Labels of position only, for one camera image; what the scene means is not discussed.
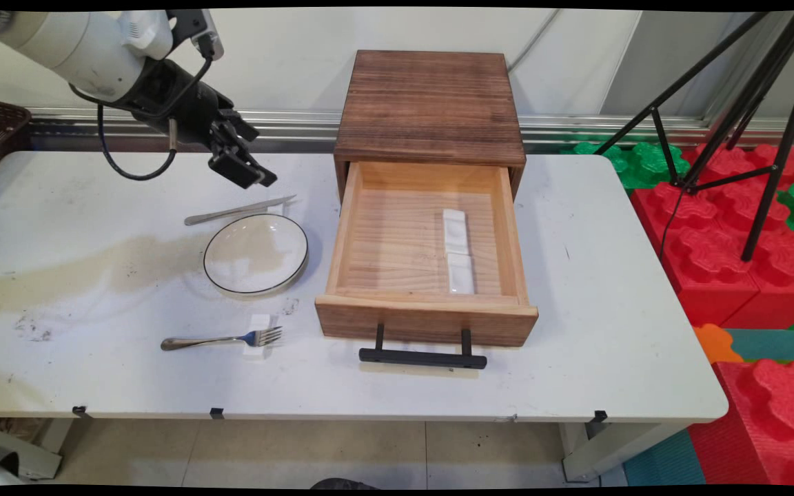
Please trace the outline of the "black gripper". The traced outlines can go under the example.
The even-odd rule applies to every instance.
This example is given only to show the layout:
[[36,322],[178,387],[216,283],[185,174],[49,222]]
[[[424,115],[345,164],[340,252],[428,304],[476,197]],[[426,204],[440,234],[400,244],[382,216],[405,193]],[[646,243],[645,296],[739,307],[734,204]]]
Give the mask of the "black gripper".
[[162,132],[168,132],[173,118],[177,138],[211,148],[210,169],[240,188],[268,187],[277,180],[251,155],[249,143],[258,132],[234,110],[233,102],[171,59],[146,59],[139,78],[116,106]]

